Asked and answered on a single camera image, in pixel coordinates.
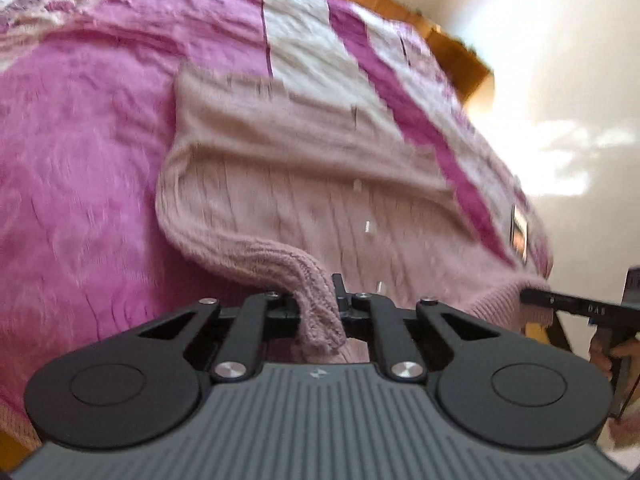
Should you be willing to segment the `person's right hand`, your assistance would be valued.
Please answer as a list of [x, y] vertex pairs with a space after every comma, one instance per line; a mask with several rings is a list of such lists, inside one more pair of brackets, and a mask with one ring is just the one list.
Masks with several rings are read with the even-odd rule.
[[634, 404], [639, 403], [639, 339], [631, 337], [616, 346], [610, 337], [605, 328], [597, 329], [590, 341], [589, 362], [611, 379], [613, 360], [630, 359], [629, 375], [625, 386], [629, 403], [624, 414], [612, 422], [612, 428], [636, 434], [639, 431], [639, 409], [635, 408]]

